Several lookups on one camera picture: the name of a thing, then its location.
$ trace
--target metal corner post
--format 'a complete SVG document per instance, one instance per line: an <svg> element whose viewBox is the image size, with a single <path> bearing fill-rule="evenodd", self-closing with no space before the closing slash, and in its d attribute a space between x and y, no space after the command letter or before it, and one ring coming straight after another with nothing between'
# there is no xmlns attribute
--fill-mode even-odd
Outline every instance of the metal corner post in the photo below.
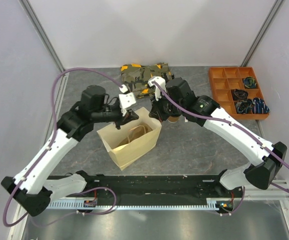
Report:
<svg viewBox="0 0 289 240"><path fill-rule="evenodd" d="M27 16L29 17L30 21L32 22L35 30L37 31L38 35L40 36L45 48L50 53L54 63L56 64L57 68L60 72L65 70L63 64L61 63L53 45L51 44L44 28L42 27L35 11L33 10L29 0L19 0L20 4L22 5L23 9L25 10Z"/></svg>
<svg viewBox="0 0 289 240"><path fill-rule="evenodd" d="M277 13L278 13L279 9L281 8L282 4L284 3L284 1L285 0L275 0L273 6L270 9L268 15L266 16L259 32L257 33L255 39L253 40L253 43L252 43L250 49L248 50L247 54L245 55L245 57L241 63L241 67L246 67L248 65L250 59L252 58L255 51L257 50L261 40L263 39L266 32L268 31L271 23L273 22L275 16L277 15Z"/></svg>

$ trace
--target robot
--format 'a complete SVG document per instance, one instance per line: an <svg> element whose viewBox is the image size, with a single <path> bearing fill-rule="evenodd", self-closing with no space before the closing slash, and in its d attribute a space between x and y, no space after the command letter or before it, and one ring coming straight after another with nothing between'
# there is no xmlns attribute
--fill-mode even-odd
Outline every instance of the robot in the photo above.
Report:
<svg viewBox="0 0 289 240"><path fill-rule="evenodd" d="M219 175L213 176L213 182L204 182L203 184L207 185L206 196L227 196L236 188L250 184L262 190L269 187L282 164L265 148L284 160L286 145L282 142L273 144L257 136L234 120L212 98L205 95L196 96L187 81L181 77L166 83L162 77L155 76L148 81L148 86L155 88L154 97L151 99L150 117L163 122L170 116L184 116L187 121L197 123L200 127L224 138L249 160L249 163L235 169L224 169ZM94 187L95 179L114 181L114 177L89 176L84 171L59 179L49 179L49 176L61 159L93 130L95 123L114 122L116 128L120 129L120 126L139 118L131 109L136 104L134 94L129 92L125 85L120 90L122 94L119 94L114 104L110 105L108 100L105 102L106 90L103 87L97 85L87 87L82 92L80 101L57 122L56 138L53 140L50 137L32 161L16 176L6 176L2 180L1 185L32 217L42 213L52 201ZM40 161L37 161L43 151L46 153ZM140 183L141 186L145 186L146 181L139 181ZM125 189L124 193L132 194L131 188L128 189Z"/></svg>

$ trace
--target reflective metal surface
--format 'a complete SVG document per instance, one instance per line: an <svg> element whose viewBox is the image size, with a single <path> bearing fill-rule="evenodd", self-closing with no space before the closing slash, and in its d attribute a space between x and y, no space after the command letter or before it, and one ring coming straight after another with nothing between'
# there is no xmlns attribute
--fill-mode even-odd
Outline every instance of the reflective metal surface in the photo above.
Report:
<svg viewBox="0 0 289 240"><path fill-rule="evenodd" d="M72 210L46 210L46 224ZM198 210L116 210L100 216L71 215L46 228L28 220L22 240L289 240L278 201L245 201L232 216Z"/></svg>

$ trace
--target open box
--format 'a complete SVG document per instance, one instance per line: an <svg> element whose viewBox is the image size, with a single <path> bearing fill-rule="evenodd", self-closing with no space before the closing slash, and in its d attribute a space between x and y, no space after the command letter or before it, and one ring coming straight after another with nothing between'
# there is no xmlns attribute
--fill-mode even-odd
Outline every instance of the open box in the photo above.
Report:
<svg viewBox="0 0 289 240"><path fill-rule="evenodd" d="M253 77L256 80L256 88L245 88L243 79ZM248 93L248 99L264 99L258 80L252 67L210 67L209 81L214 100L223 107L228 114L238 120L263 120L269 116L265 114L238 114L237 101L233 100L232 90L242 89Z"/></svg>

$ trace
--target beige box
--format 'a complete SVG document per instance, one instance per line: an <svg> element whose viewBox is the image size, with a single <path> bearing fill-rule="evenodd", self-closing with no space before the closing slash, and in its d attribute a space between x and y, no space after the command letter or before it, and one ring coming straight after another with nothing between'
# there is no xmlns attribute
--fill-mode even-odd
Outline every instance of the beige box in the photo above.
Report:
<svg viewBox="0 0 289 240"><path fill-rule="evenodd" d="M149 117L149 111L146 108L142 107L135 113L139 119L121 126L120 130L116 129L115 124L109 124L97 131L109 156L121 170L124 170L156 146L162 127L160 121ZM128 137L131 129L141 124L148 124L152 131L128 144L117 147L122 140Z"/></svg>

